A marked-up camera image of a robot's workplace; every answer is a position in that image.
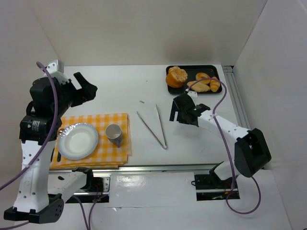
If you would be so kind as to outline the metal tongs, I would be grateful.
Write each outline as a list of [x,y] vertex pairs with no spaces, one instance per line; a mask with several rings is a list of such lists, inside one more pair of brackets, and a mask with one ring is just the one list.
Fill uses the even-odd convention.
[[168,146],[158,105],[155,103],[140,103],[136,113],[161,148],[167,150]]

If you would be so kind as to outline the long oval bread roll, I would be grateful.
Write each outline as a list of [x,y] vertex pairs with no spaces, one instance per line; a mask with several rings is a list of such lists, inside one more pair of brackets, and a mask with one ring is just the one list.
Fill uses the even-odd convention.
[[208,92],[211,90],[210,86],[208,86],[207,84],[201,82],[194,84],[195,82],[196,81],[189,81],[187,83],[187,86],[195,92]]

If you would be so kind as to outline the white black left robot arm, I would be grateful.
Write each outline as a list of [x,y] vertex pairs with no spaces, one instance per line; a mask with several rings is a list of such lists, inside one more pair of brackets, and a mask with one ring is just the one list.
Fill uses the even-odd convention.
[[61,217],[64,204],[80,189],[90,189],[98,180],[90,168],[77,167],[69,174],[56,175],[49,180],[61,117],[70,108],[96,96],[97,87],[81,73],[74,77],[81,88],[70,79],[42,77],[30,88],[31,102],[20,122],[22,146],[22,178],[15,203],[4,212],[4,219],[27,223],[54,223]]

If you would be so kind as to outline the small croissant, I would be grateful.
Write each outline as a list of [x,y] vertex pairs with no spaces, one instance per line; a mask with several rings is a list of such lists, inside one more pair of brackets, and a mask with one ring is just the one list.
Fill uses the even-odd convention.
[[217,79],[216,77],[212,77],[211,81],[210,81],[210,89],[212,92],[217,92],[218,89],[220,88],[220,82],[216,81],[215,79]]

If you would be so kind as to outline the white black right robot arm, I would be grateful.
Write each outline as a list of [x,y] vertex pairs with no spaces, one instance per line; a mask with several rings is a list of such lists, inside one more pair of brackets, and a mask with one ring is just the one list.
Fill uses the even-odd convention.
[[231,159],[210,170],[213,183],[239,175],[250,178],[272,159],[262,131],[240,127],[215,114],[210,107],[196,105],[187,93],[173,99],[169,120],[206,129],[227,144]]

